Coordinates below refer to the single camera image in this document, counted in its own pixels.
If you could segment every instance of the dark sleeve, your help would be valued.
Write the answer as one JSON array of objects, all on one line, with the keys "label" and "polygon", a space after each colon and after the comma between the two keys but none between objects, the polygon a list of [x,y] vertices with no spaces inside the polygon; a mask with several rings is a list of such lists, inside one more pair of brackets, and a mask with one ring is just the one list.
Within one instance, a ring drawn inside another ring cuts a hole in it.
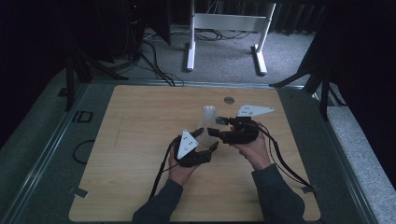
[{"label": "dark sleeve", "polygon": [[305,204],[283,180],[276,166],[252,172],[265,224],[305,223]]},{"label": "dark sleeve", "polygon": [[173,180],[166,180],[160,192],[141,206],[132,218],[134,224],[169,223],[173,211],[180,201],[183,187]]}]

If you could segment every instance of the hand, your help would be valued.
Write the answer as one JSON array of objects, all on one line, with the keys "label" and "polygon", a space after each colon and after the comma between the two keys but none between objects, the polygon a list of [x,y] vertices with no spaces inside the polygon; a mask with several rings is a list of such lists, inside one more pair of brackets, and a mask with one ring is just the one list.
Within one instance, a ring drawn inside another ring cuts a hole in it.
[{"label": "hand", "polygon": [[[172,146],[170,151],[170,156],[168,158],[169,168],[173,167],[177,164],[175,160],[175,145]],[[199,165],[192,166],[192,167],[182,167],[177,165],[169,170],[169,179],[177,182],[179,185],[184,186],[190,179],[192,173],[198,168]]]},{"label": "hand", "polygon": [[235,144],[232,147],[239,149],[239,154],[245,156],[250,162],[254,170],[263,170],[271,165],[268,157],[267,146],[265,144],[265,138],[262,133],[259,133],[256,140],[248,144]]}]

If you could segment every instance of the white triangular label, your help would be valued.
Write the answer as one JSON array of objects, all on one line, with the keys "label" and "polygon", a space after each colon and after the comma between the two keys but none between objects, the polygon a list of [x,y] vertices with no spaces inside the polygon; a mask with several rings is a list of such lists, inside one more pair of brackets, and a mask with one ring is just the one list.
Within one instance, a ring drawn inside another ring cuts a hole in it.
[{"label": "white triangular label", "polygon": [[273,111],[274,111],[273,107],[258,106],[258,105],[242,105],[241,108],[239,108],[238,113],[236,113],[236,116],[253,117]]},{"label": "white triangular label", "polygon": [[198,147],[198,142],[187,130],[183,130],[181,135],[180,147],[178,148],[177,158],[180,160],[193,149]]}]

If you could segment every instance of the table surface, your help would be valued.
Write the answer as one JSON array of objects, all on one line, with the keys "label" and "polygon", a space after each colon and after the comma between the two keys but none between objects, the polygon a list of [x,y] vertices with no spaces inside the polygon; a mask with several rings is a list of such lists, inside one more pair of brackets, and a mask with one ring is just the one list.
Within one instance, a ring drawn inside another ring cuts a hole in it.
[{"label": "table surface", "polygon": [[[234,98],[232,105],[224,102],[229,96]],[[274,112],[253,119],[268,128],[289,167],[308,180],[275,90],[118,86],[78,186],[89,195],[75,197],[70,219],[130,221],[134,211],[149,198],[167,146],[183,129],[197,129],[205,105],[215,106],[218,116],[227,118],[234,118],[241,105],[272,106]],[[251,172],[250,164],[235,148],[219,143],[212,161],[202,164],[184,187],[171,220],[262,220]],[[304,218],[318,220],[320,212],[313,193],[304,194],[301,184],[282,175],[303,198]],[[164,173],[157,192],[166,178]]]}]

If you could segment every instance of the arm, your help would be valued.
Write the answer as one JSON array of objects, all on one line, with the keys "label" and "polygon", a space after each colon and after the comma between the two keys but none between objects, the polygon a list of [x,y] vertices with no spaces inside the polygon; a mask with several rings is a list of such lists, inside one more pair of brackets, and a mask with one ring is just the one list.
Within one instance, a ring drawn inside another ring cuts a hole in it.
[{"label": "arm", "polygon": [[249,144],[233,145],[250,162],[259,194],[262,215],[267,224],[305,223],[304,201],[286,184],[268,157],[262,133]]},{"label": "arm", "polygon": [[192,173],[198,167],[181,167],[177,165],[177,161],[174,159],[174,150],[172,147],[168,158],[169,167],[173,168],[169,170],[165,185],[156,196],[134,212],[132,223],[169,223],[170,217],[180,201],[183,186],[189,181]]}]

